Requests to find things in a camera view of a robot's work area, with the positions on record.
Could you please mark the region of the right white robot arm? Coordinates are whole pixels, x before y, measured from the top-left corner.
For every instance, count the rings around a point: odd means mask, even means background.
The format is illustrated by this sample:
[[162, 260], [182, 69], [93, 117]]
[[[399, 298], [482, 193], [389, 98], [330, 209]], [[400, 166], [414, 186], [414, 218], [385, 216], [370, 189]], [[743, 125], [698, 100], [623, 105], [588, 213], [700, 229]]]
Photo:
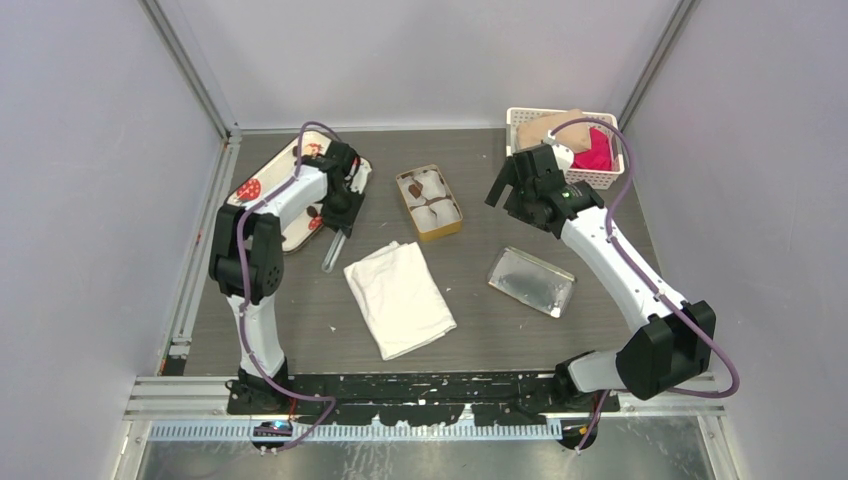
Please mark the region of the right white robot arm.
[[640, 400], [704, 373], [716, 315], [705, 301], [690, 302], [633, 248], [585, 181], [570, 183], [570, 151], [540, 143], [508, 156], [485, 202], [549, 232], [586, 263], [610, 294], [631, 332], [617, 350], [590, 351], [556, 367], [558, 403], [582, 409], [603, 390], [626, 390]]

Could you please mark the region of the metal tongs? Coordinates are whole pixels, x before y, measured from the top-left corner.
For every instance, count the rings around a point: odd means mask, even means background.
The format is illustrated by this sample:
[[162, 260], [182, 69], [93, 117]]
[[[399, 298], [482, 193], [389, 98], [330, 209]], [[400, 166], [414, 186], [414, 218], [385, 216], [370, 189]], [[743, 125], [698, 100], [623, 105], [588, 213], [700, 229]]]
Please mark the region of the metal tongs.
[[324, 273], [331, 273], [334, 270], [346, 240], [344, 232], [338, 230], [321, 264], [321, 270]]

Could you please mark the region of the chocolate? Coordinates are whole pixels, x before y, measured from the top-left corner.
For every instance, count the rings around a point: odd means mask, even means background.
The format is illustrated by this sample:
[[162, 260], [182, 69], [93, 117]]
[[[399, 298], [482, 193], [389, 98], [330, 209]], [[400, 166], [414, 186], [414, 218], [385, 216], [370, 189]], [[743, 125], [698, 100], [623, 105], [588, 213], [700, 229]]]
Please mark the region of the chocolate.
[[415, 200], [422, 200], [423, 199], [421, 187], [415, 182], [412, 182], [408, 186], [408, 192], [410, 193], [412, 198], [415, 199]]

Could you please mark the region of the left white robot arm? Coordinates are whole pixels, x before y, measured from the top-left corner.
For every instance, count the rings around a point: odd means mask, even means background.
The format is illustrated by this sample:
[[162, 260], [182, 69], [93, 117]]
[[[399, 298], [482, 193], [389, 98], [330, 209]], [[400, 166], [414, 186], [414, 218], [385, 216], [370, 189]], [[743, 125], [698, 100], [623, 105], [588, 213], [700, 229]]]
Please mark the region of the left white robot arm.
[[368, 163], [349, 144], [331, 140], [319, 151], [297, 149], [293, 166], [269, 182], [258, 173], [259, 193], [225, 202], [216, 214], [209, 276], [231, 306], [241, 347], [239, 384], [253, 389], [269, 413], [295, 397], [277, 334], [275, 295], [284, 275], [284, 230], [313, 205], [343, 244], [365, 199]]

